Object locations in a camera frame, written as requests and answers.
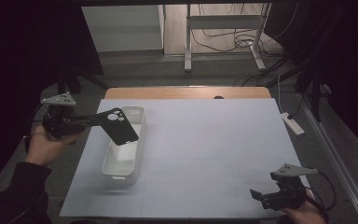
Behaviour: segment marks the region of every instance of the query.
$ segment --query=metal bracket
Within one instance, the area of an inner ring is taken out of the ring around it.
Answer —
[[[75,106],[76,101],[74,100],[74,98],[72,98],[71,94],[67,92],[47,99],[43,99],[40,101],[40,104]]]
[[[294,166],[285,163],[281,168],[279,168],[279,170],[273,172],[272,174],[280,176],[316,175],[318,174],[318,171],[316,169]]]

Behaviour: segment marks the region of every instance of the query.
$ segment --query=black phone case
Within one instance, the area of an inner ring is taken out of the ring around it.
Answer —
[[[118,146],[139,139],[138,134],[133,130],[130,121],[120,108],[113,108],[103,113],[101,127]]]

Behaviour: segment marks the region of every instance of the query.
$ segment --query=white plastic tray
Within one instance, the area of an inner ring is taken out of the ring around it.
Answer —
[[[103,162],[103,173],[111,175],[113,182],[133,184],[138,178],[145,138],[145,109],[140,106],[124,106],[121,109],[139,139],[122,146],[117,146],[111,141]]]

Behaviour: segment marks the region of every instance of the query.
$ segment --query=wall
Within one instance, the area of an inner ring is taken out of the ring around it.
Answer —
[[[98,52],[162,49],[160,6],[82,7]]]

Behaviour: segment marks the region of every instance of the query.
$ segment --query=wooden table edge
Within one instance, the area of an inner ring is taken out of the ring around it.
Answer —
[[[130,87],[111,88],[104,99],[225,99],[271,98],[265,87]]]

